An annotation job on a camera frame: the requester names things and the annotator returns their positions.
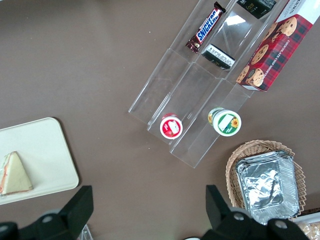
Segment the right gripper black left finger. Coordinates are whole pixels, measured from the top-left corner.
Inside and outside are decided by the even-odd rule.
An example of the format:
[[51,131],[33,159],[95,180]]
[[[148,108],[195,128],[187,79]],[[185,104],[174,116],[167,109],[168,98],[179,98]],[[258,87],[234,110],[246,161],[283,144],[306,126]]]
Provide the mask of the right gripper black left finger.
[[59,216],[67,227],[84,227],[93,211],[93,187],[84,185],[59,211]]

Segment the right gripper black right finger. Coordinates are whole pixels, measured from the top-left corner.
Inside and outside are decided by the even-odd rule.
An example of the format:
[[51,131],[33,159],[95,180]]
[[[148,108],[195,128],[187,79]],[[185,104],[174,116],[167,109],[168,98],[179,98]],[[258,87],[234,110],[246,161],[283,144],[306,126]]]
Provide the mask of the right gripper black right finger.
[[231,213],[216,185],[206,186],[205,207],[212,229],[216,229],[224,218]]

